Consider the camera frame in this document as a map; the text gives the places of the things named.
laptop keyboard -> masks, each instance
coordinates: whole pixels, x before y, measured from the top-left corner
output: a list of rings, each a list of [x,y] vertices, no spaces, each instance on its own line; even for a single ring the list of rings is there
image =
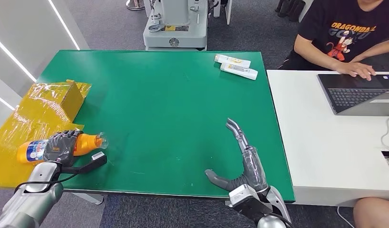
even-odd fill
[[[337,106],[352,107],[370,100],[389,89],[328,89],[334,104]]]

bottle label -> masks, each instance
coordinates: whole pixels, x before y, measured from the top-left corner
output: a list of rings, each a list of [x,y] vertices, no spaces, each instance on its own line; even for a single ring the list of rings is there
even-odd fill
[[[233,64],[230,64],[230,65],[228,66],[228,68],[231,68],[231,69],[237,70],[237,71],[241,71],[241,72],[249,72],[249,69],[244,68],[244,67],[242,67],[242,66],[233,65]]]
[[[46,144],[48,144],[48,140],[37,140],[30,142],[27,148],[27,160],[31,162],[42,160]]]

gray carpet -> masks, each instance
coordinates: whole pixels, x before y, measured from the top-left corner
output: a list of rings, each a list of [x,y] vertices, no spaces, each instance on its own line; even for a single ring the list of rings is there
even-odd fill
[[[126,0],[65,0],[91,49],[145,48],[142,32],[144,11],[128,11]],[[209,50],[261,51],[266,69],[276,69],[290,52],[297,23],[279,18],[273,9],[278,0],[234,0],[231,25],[225,12],[211,19]],[[364,62],[389,71],[389,54]],[[12,190],[0,190],[0,213]],[[335,207],[289,205],[299,228],[346,228]],[[352,220],[352,210],[342,214]],[[109,196],[100,206],[66,193],[55,205],[43,227],[253,227],[252,222],[224,206],[219,200]]]
[[[336,207],[288,205],[297,228],[348,228]],[[352,222],[352,209],[341,208]],[[221,200],[108,196],[100,228],[255,228]]]

laptop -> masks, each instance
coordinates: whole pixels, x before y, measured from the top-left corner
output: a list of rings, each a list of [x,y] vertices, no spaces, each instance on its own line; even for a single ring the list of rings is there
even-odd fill
[[[336,115],[389,116],[389,75],[319,74],[319,82]]]

green tabletop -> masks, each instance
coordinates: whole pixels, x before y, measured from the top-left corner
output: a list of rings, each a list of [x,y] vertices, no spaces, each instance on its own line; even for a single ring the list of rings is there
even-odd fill
[[[229,117],[258,148],[268,183],[294,200],[261,53],[225,53],[252,61],[256,81],[220,71],[215,53],[59,51],[38,82],[92,83],[74,123],[109,139],[107,164],[64,182],[65,189],[227,197],[204,171],[227,178],[243,171]]]

